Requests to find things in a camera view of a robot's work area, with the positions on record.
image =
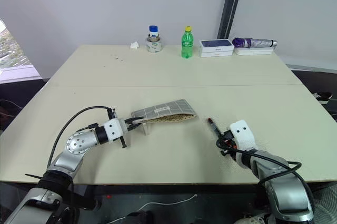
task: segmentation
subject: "floor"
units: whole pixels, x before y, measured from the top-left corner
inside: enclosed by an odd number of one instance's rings
[[[294,71],[297,77],[311,91],[331,91],[337,98],[337,74],[311,73]],[[43,80],[30,82],[9,83],[0,85],[0,99],[8,99],[20,106],[25,106],[30,99],[44,86]],[[20,109],[6,102],[0,104],[7,113],[16,115]],[[324,107],[331,113],[337,113],[337,99],[333,99]],[[1,123],[4,130],[12,121],[12,117],[6,118]],[[0,182],[0,223],[10,215],[18,203],[24,198],[27,191],[33,185]],[[86,186],[75,186],[75,191],[83,194]],[[98,211],[81,210],[78,223],[107,224],[117,218],[123,217],[132,211],[136,211],[148,202],[173,203],[189,199],[194,192],[188,194],[173,192],[167,193],[96,193],[95,198],[102,201],[102,207]],[[243,213],[252,210],[252,203],[256,193],[254,190],[231,193],[218,190],[218,193],[203,192],[187,202],[177,205],[161,206],[149,205],[144,210],[152,210],[156,217],[156,223],[233,223],[243,217]]]

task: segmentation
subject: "checkered oven mitt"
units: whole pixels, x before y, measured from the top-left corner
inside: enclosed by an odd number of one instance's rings
[[[185,99],[180,99],[134,111],[132,117],[143,117],[149,123],[178,123],[196,117],[196,113]]]

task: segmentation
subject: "white table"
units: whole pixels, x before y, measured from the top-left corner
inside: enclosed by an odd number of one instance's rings
[[[157,54],[127,46],[81,46],[29,102],[0,138],[0,180],[36,182],[65,122],[87,106],[116,108],[120,118],[185,98],[198,118],[151,124],[89,151],[75,182],[83,184],[249,184],[257,179],[222,157],[206,123],[226,127],[245,119],[261,149],[298,160],[307,181],[337,180],[337,125],[291,71],[273,55],[190,59],[179,46]],[[66,129],[56,149],[78,128],[107,120],[88,111]]]

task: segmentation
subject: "white cable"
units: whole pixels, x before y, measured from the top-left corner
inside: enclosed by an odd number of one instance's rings
[[[14,104],[15,106],[17,106],[18,108],[23,108],[23,107],[21,107],[21,106],[19,106],[17,103],[14,103],[14,102],[12,102],[11,100],[7,100],[7,99],[0,99],[0,101],[6,101],[6,102],[10,102],[10,103],[12,103],[12,104]]]
[[[144,207],[148,206],[148,205],[160,205],[160,206],[171,206],[171,205],[177,205],[177,204],[180,204],[180,203],[184,203],[184,202],[187,202],[193,198],[197,197],[197,194],[193,195],[191,198],[189,199],[185,199],[185,200],[181,200],[181,201],[178,201],[178,202],[175,202],[175,203],[160,203],[160,202],[149,202],[149,203],[146,203],[145,205],[143,205],[140,209],[138,209],[138,211],[142,210]],[[118,218],[116,220],[113,220],[113,221],[110,221],[106,224],[112,224],[112,223],[115,223],[116,221],[119,221],[119,220],[122,220],[122,219],[125,219],[125,217],[121,217],[121,218]]]
[[[5,116],[8,116],[8,117],[16,117],[16,115],[8,115],[8,114],[5,114],[3,112],[0,112],[0,115],[5,115]]]

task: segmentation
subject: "white wall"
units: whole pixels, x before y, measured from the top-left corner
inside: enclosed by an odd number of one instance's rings
[[[215,39],[224,0],[0,0],[0,18],[43,78],[81,44],[144,44],[158,25],[179,44],[191,25],[195,40]]]
[[[276,39],[287,64],[337,70],[337,0],[239,0],[230,37]]]

